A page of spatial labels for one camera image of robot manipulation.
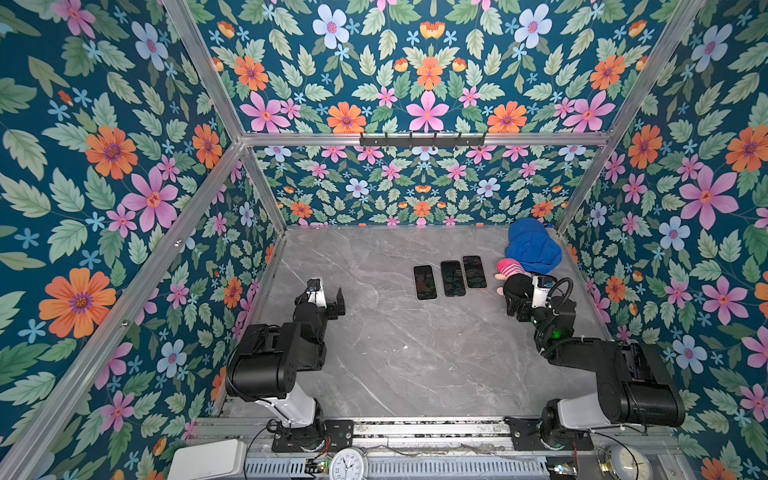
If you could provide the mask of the black phone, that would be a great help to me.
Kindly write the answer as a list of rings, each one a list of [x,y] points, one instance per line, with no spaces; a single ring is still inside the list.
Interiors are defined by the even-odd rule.
[[[437,298],[434,272],[430,265],[418,265],[413,268],[417,299],[420,301]]]
[[[487,280],[482,258],[478,255],[464,256],[462,263],[467,287],[470,289],[485,289],[487,287]]]

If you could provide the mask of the black phone case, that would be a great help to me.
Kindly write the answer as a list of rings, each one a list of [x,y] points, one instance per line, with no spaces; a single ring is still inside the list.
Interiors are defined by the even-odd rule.
[[[442,261],[440,263],[441,277],[446,297],[462,297],[466,295],[466,285],[462,264],[458,260]]]

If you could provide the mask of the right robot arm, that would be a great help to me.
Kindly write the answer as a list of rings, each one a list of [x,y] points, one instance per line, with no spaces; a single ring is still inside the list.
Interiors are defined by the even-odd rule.
[[[500,288],[507,314],[534,326],[539,355],[554,366],[591,372],[596,391],[547,402],[532,434],[547,448],[589,448],[590,431],[620,425],[680,427],[684,402],[654,345],[624,345],[575,334],[574,282],[514,274]]]

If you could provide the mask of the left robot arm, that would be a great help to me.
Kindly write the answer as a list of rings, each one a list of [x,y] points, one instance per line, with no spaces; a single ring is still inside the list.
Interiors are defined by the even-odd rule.
[[[323,369],[328,323],[345,314],[343,291],[328,300],[323,281],[311,278],[294,300],[290,321],[248,326],[231,355],[226,394],[272,414],[276,451],[312,452],[328,445],[322,407],[300,387],[298,374]]]

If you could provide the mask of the doll with blue cloth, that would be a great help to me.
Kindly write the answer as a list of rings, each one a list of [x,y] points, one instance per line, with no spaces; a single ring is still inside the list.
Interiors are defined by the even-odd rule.
[[[503,282],[497,293],[504,297],[507,314],[517,318],[517,276],[551,275],[562,261],[562,250],[547,228],[533,218],[512,223],[508,240],[504,257],[497,262],[495,279]]]

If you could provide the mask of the white clock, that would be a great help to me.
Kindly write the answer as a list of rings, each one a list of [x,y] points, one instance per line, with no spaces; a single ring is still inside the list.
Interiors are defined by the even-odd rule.
[[[367,470],[365,453],[355,447],[348,447],[333,456],[328,466],[328,476],[330,480],[364,480]]]

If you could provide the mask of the white heat sink strip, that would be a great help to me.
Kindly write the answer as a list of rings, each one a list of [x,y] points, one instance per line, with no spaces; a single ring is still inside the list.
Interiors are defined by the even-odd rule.
[[[250,458],[241,479],[330,479],[304,458]],[[499,457],[368,457],[363,479],[549,479],[546,461]]]

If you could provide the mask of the brass alarm clock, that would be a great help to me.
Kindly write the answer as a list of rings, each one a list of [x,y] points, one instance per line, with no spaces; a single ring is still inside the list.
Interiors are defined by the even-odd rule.
[[[612,479],[651,480],[653,468],[649,458],[633,447],[614,444],[599,455],[600,470]]]

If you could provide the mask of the white box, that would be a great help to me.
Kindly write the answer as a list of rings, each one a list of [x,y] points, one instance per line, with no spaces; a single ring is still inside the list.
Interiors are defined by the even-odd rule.
[[[244,473],[246,443],[229,439],[178,449],[169,480],[224,479]]]

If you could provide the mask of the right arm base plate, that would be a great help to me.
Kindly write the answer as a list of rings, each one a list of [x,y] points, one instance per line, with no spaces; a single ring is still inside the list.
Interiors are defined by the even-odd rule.
[[[591,451],[594,443],[586,431],[570,430],[557,422],[532,418],[504,417],[516,451]]]

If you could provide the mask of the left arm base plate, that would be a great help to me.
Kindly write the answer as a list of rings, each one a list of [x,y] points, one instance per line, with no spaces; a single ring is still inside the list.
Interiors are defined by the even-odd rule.
[[[352,420],[322,420],[307,427],[280,426],[274,433],[274,453],[336,453],[352,446],[355,423]]]

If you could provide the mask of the black hook rail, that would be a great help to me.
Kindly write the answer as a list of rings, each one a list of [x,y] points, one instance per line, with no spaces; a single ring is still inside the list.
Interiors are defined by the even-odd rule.
[[[372,147],[437,147],[453,149],[457,147],[476,147],[486,143],[485,134],[446,134],[446,133],[398,133],[398,134],[361,134],[359,144]]]

